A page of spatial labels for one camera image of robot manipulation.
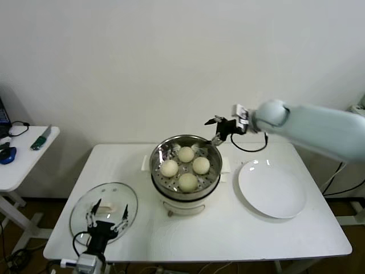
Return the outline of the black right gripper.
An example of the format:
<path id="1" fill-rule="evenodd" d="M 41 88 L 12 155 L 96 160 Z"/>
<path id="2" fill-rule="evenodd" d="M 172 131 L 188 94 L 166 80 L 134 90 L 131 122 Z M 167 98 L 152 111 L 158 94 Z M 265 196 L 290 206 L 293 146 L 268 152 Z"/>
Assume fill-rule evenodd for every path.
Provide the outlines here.
<path id="1" fill-rule="evenodd" d="M 214 118 L 204 123 L 205 126 L 212 124 L 217 124 L 216 135 L 210 140 L 210 144 L 213 146 L 222 145 L 231 134 L 243 135 L 247 132 L 246 123 L 239 123 L 235 119 L 227 120 L 223 116 L 215 115 Z"/>

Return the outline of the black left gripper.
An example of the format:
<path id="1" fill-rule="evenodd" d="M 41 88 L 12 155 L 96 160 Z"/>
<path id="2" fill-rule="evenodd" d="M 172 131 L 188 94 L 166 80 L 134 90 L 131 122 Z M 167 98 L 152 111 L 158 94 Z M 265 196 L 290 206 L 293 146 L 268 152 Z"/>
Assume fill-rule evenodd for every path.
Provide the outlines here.
<path id="1" fill-rule="evenodd" d="M 126 205 L 121 221 L 114 225 L 106 221 L 96 221 L 95 215 L 100 206 L 101 199 L 91 207 L 86 213 L 86 222 L 88 227 L 88 233 L 91 240 L 88 244 L 86 253 L 92 255 L 104 254 L 106 246 L 110 240 L 114 240 L 118 236 L 119 231 L 123 231 L 128 227 L 128 205 Z"/>

